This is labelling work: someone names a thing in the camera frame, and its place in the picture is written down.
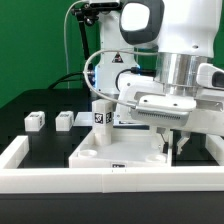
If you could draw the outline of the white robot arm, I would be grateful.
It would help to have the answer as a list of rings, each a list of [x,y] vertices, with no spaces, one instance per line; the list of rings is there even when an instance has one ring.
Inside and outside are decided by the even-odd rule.
[[[222,0],[127,0],[116,23],[101,16],[104,43],[88,85],[100,97],[94,106],[113,103],[114,119],[224,136],[224,71],[210,63],[218,32]],[[120,73],[138,49],[157,49],[153,78]]]

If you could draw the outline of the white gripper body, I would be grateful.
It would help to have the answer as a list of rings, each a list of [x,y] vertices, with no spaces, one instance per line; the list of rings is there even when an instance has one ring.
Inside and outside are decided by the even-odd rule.
[[[196,96],[171,95],[151,77],[122,74],[117,81],[115,118],[122,123],[143,124],[224,136],[224,93],[200,89]]]

